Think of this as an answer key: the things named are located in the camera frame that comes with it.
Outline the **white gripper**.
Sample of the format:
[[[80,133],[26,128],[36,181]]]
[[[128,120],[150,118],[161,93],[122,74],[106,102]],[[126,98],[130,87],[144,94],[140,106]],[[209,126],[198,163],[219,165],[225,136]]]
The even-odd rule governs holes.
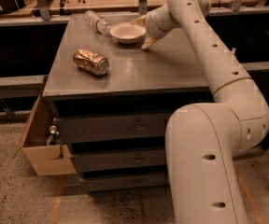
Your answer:
[[[179,28],[179,24],[170,14],[167,4],[150,11],[146,16],[134,19],[131,24],[145,25],[148,32],[144,44],[141,46],[142,50],[148,49],[157,39],[161,39],[173,29]]]

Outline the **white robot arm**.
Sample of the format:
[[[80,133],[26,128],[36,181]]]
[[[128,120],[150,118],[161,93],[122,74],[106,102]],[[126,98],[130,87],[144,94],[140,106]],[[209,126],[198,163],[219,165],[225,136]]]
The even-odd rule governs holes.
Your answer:
[[[248,224],[233,157],[269,131],[269,106],[205,17],[209,0],[167,0],[136,19],[146,46],[181,28],[213,96],[169,118],[165,154],[176,224]]]

